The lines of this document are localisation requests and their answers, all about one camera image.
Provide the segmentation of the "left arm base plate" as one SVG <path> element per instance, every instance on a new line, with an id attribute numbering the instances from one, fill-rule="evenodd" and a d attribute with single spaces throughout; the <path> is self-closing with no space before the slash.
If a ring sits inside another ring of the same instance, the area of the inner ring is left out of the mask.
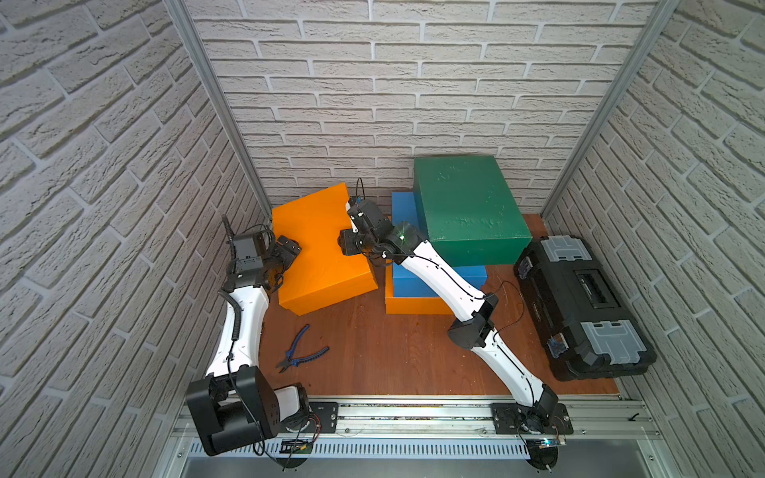
<path id="1" fill-rule="evenodd" d="M 273 425 L 270 431 L 266 431 L 266 437 L 272 438 L 280 433 L 297 433 L 298 431 L 313 434 L 316 429 L 320 434 L 333 434 L 337 429 L 339 406 L 338 402 L 310 400 L 306 407 Z"/>

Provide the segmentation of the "green shoebox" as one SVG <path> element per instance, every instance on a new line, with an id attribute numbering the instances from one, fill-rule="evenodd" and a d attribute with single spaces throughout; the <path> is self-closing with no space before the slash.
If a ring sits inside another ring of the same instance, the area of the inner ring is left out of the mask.
<path id="1" fill-rule="evenodd" d="M 451 267 L 511 265 L 532 234 L 494 157 L 417 157 L 420 225 Z"/>

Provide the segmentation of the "blue shoebox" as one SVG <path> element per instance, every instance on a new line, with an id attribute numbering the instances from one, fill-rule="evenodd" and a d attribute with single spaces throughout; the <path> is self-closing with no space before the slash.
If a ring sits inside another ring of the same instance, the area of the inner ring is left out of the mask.
<path id="1" fill-rule="evenodd" d="M 402 221 L 410 223 L 421 233 L 428 235 L 426 227 L 420 224 L 413 192 L 392 193 L 392 222 L 398 224 Z M 459 275 L 476 289 L 481 289 L 488 278 L 484 266 L 460 266 L 453 267 L 452 270 L 452 276 Z M 398 264 L 392 265 L 392 286 L 394 286 L 394 296 L 396 298 L 437 297 L 436 292 L 430 289 L 426 282 Z"/>

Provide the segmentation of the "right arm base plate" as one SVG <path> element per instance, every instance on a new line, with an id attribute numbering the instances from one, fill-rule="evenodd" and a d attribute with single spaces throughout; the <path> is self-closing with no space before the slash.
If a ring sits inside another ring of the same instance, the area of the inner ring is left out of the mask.
<path id="1" fill-rule="evenodd" d="M 571 435 L 573 422 L 564 404 L 550 412 L 537 412 L 519 404 L 490 404 L 492 423 L 498 435 Z"/>

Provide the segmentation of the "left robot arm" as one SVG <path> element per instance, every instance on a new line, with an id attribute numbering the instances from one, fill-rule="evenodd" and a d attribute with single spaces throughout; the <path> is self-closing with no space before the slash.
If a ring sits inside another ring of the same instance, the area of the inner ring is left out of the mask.
<path id="1" fill-rule="evenodd" d="M 310 420 L 300 384 L 272 388 L 259 368 L 259 347 L 270 294 L 301 252 L 284 236 L 254 234 L 229 240 L 231 260 L 218 295 L 226 319 L 203 378 L 191 382 L 185 400 L 203 450 L 215 456 L 275 437 Z"/>

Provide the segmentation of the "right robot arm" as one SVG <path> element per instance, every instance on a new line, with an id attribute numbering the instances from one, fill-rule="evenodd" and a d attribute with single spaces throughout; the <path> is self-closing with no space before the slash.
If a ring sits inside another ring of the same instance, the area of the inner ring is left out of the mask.
<path id="1" fill-rule="evenodd" d="M 412 272 L 450 308 L 455 321 L 447 331 L 456 346 L 479 356 L 505 384 L 520 406 L 520 428 L 542 433 L 551 425 L 559 398 L 534 376 L 501 338 L 492 315 L 498 305 L 493 293 L 483 293 L 462 279 L 418 229 L 404 222 L 384 236 L 358 228 L 340 232 L 339 246 L 346 256 L 381 257 Z"/>

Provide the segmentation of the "orange shoebox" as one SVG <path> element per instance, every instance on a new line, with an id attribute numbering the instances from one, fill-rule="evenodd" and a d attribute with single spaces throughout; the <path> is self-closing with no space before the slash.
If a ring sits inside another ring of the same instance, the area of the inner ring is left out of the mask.
<path id="1" fill-rule="evenodd" d="M 444 300 L 435 298 L 404 298 L 394 296 L 394 282 L 392 282 L 392 267 L 384 273 L 384 302 L 386 312 L 389 315 L 432 315 L 452 316 L 452 310 Z"/>
<path id="2" fill-rule="evenodd" d="M 344 255 L 338 244 L 351 227 L 348 199 L 348 187 L 339 183 L 273 210 L 275 233 L 301 247 L 278 291 L 282 308 L 303 316 L 378 288 L 368 260 Z"/>

